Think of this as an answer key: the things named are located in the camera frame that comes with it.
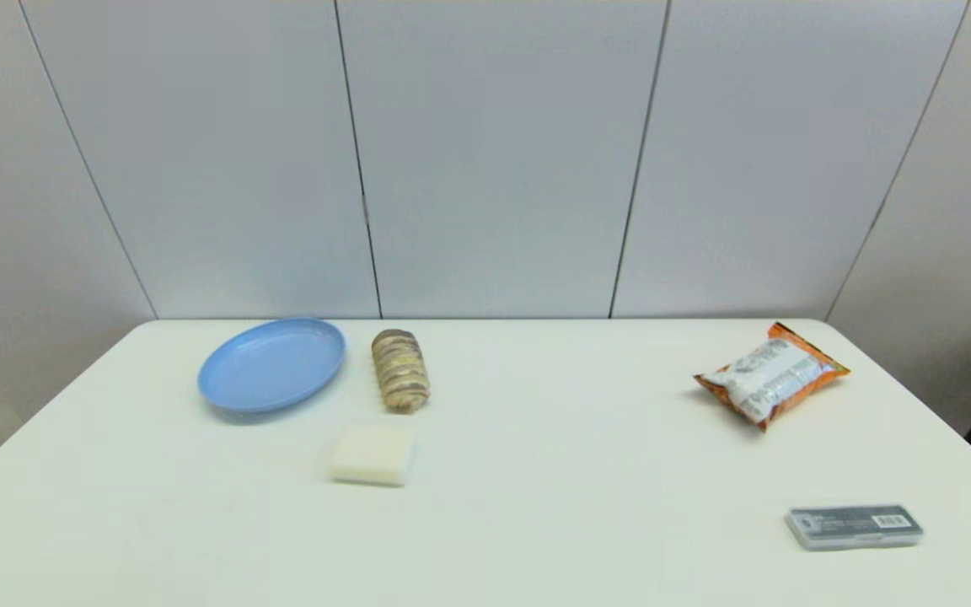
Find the orange snack bag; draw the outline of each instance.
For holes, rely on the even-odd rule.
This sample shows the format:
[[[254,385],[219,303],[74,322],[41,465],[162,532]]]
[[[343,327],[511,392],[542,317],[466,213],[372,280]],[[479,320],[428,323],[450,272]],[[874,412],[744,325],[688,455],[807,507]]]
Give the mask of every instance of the orange snack bag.
[[[848,373],[822,350],[782,323],[774,323],[767,341],[751,354],[695,380],[766,432],[772,419]]]

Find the table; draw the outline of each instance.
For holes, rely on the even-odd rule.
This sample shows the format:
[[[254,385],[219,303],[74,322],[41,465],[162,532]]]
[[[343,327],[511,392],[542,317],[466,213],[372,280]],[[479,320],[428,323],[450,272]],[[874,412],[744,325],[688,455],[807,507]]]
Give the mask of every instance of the table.
[[[230,418],[201,362],[251,321],[125,337],[0,449],[0,606],[971,604],[971,448],[824,323],[853,370],[760,434],[691,379],[771,321],[336,321],[313,399]],[[380,410],[369,345],[419,337],[404,488],[340,485]],[[915,548],[808,553],[789,507],[900,502]]]

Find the white wall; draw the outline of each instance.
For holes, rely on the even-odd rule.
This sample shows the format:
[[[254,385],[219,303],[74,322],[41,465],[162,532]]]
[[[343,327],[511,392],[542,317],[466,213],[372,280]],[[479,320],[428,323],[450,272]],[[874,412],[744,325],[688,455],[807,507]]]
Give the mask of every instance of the white wall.
[[[340,3],[386,318],[609,314],[664,8]]]
[[[958,431],[971,426],[971,4],[829,321]]]
[[[159,315],[378,315],[331,0],[24,10]]]
[[[616,316],[823,318],[964,0],[673,0]]]
[[[0,443],[152,310],[0,0]]]
[[[963,5],[675,0],[616,314],[825,314]],[[341,3],[378,284],[333,3],[24,7],[80,153],[0,0],[0,442],[153,318],[142,283],[172,316],[609,312],[663,1]],[[966,429],[971,9],[829,318]]]

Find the blue plate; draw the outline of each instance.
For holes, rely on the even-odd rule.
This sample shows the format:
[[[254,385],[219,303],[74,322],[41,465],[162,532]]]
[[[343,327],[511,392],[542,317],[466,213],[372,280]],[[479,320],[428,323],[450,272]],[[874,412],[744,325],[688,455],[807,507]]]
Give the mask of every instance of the blue plate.
[[[209,355],[197,385],[230,411],[273,411],[312,395],[335,376],[346,343],[317,319],[284,319],[232,337]]]

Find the barcode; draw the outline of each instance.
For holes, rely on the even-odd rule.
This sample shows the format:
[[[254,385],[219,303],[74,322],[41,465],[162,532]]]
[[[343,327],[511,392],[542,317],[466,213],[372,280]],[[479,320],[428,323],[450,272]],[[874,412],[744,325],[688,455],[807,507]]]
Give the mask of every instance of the barcode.
[[[908,518],[900,514],[888,514],[886,516],[872,516],[872,521],[879,526],[880,529],[897,529],[898,527],[912,527],[913,524],[909,522]]]

